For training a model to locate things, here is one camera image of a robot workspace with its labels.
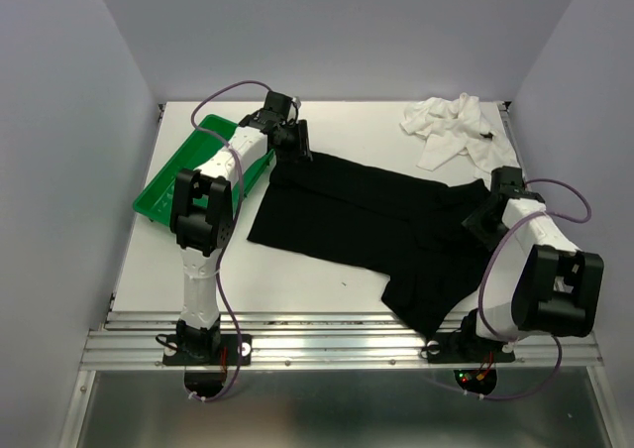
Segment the black t shirt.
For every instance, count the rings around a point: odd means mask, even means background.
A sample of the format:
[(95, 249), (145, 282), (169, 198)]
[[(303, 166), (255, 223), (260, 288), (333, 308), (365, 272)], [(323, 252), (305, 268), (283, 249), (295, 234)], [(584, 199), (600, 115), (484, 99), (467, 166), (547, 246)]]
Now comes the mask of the black t shirt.
[(491, 252), (463, 223), (489, 196), (315, 153), (275, 165), (248, 239), (386, 275), (382, 302), (430, 339), (481, 282)]

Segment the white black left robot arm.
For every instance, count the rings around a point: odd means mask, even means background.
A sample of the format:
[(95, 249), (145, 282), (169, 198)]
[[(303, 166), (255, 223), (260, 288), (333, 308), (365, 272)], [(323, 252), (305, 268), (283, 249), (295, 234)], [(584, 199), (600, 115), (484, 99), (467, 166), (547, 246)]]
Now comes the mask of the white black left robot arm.
[(240, 353), (239, 343), (221, 336), (219, 260), (236, 226), (246, 171), (269, 151), (282, 162), (310, 160), (307, 122), (263, 110), (248, 115), (211, 159), (175, 177), (169, 229), (180, 248), (184, 292), (175, 332), (157, 337), (168, 366), (215, 365)]

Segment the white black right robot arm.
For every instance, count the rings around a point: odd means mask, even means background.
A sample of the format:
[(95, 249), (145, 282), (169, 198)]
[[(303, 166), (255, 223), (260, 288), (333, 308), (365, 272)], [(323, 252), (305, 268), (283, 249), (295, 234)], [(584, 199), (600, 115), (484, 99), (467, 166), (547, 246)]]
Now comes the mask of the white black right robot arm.
[(492, 251), (476, 309), (456, 335), (459, 353), (477, 359), (491, 341), (536, 334), (587, 336), (593, 329), (604, 262), (569, 240), (536, 198), (491, 197), (464, 226)]

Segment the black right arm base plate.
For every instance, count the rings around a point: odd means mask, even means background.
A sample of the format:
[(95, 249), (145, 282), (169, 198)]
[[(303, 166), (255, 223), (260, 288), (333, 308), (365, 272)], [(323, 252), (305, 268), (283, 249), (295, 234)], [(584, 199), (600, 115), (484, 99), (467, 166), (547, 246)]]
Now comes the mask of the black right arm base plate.
[(502, 351), (500, 342), (461, 331), (437, 333), (420, 353), (430, 364), (512, 363), (516, 360), (513, 352)]

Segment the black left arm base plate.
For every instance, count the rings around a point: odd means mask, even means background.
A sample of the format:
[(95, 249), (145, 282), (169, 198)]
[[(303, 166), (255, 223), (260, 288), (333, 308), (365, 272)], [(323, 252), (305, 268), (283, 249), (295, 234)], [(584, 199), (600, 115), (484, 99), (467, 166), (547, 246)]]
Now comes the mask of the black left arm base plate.
[(162, 363), (168, 367), (188, 366), (249, 366), (251, 364), (253, 337), (242, 334), (242, 353), (239, 338), (235, 333), (221, 335), (217, 348), (210, 349), (195, 342), (182, 342), (175, 334), (159, 334), (157, 341), (162, 345)]

